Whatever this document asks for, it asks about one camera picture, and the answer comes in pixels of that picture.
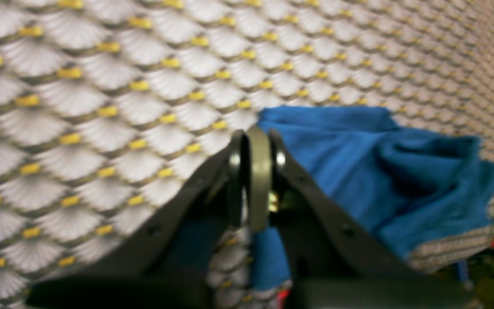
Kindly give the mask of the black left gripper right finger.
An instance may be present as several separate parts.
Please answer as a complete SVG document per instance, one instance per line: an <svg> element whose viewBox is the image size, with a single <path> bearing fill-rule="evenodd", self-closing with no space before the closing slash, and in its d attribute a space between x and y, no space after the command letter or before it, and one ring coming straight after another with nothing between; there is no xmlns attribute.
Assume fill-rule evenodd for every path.
<svg viewBox="0 0 494 309"><path fill-rule="evenodd" d="M253 126L249 227L277 229L292 287L284 309L468 309L456 280L414 270L327 197L276 130Z"/></svg>

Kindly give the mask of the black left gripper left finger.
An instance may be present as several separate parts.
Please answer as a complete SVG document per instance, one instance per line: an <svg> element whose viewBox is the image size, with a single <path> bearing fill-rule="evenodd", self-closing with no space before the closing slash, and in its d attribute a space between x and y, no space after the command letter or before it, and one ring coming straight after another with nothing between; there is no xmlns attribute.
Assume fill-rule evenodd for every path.
<svg viewBox="0 0 494 309"><path fill-rule="evenodd" d="M39 309L213 309L206 284L218 241L242 221L244 131L202 164L178 194L93 264L36 283Z"/></svg>

